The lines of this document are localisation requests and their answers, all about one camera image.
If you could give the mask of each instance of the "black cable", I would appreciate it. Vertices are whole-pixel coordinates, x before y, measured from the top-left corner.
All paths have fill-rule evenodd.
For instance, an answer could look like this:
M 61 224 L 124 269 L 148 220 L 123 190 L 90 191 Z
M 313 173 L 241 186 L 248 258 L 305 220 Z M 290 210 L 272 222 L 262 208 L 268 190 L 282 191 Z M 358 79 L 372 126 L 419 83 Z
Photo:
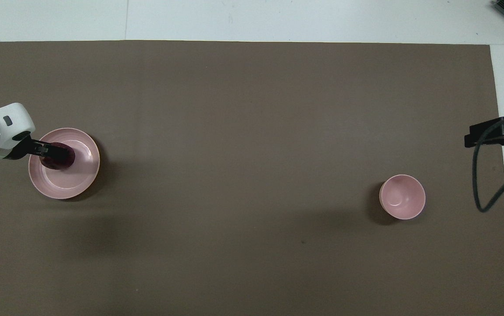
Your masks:
M 478 141 L 476 142 L 476 148 L 474 148 L 474 156 L 472 157 L 472 190 L 474 192 L 474 202 L 476 204 L 476 207 L 480 212 L 487 212 L 493 204 L 495 204 L 498 200 L 498 198 L 503 194 L 504 192 L 504 184 L 497 190 L 497 192 L 492 196 L 488 204 L 486 204 L 485 208 L 482 208 L 480 204 L 480 198 L 478 197 L 478 178 L 477 178 L 477 166 L 478 166 L 478 150 L 480 150 L 480 146 L 484 143 L 486 140 L 487 136 L 496 128 L 504 124 L 504 119 L 500 120 L 499 122 L 496 122 L 492 124 L 492 126 L 489 126 L 480 136 Z

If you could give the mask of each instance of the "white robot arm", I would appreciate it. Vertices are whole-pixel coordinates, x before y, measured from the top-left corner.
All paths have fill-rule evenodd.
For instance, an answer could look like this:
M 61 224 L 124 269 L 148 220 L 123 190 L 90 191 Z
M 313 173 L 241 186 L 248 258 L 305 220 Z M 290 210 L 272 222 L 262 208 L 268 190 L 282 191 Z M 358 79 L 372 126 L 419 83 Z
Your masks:
M 74 161 L 74 151 L 63 144 L 56 146 L 32 140 L 30 134 L 35 129 L 32 118 L 22 104 L 12 103 L 0 108 L 0 159 L 19 159 L 26 154 L 35 154 L 53 162 L 53 166 L 43 164 L 48 168 L 64 169 L 70 166 Z

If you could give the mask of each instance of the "white floor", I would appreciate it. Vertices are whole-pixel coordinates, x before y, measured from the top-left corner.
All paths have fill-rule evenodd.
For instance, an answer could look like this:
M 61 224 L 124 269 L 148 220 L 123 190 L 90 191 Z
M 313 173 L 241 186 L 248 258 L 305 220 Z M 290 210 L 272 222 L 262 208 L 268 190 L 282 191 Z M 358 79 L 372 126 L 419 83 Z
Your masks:
M 504 115 L 490 0 L 0 0 L 0 41 L 125 39 L 489 44 Z

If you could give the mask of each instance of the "pink bowl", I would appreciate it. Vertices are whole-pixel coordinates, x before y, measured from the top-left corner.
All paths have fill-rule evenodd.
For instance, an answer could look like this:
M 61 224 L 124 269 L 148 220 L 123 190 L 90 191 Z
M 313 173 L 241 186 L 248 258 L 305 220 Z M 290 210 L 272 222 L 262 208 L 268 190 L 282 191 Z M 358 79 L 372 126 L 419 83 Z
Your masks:
M 380 187 L 380 204 L 388 214 L 398 219 L 412 219 L 425 206 L 425 191 L 422 184 L 407 174 L 397 174 Z
M 45 168 L 38 156 L 29 156 L 29 178 L 33 186 L 50 198 L 72 198 L 84 192 L 95 180 L 100 169 L 100 152 L 92 138 L 76 128 L 53 130 L 40 140 L 58 142 L 75 150 L 75 162 L 70 168 Z

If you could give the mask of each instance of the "brown surface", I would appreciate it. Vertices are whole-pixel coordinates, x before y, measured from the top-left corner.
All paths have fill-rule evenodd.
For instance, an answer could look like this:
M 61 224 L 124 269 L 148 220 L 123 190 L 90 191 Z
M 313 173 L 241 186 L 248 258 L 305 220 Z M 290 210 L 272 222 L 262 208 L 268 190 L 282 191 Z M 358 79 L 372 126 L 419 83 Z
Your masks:
M 0 315 L 504 314 L 504 197 L 474 208 L 463 146 L 498 114 L 487 46 L 0 43 L 11 102 L 104 161 L 72 201 L 0 162 Z M 379 206 L 398 173 L 414 220 Z

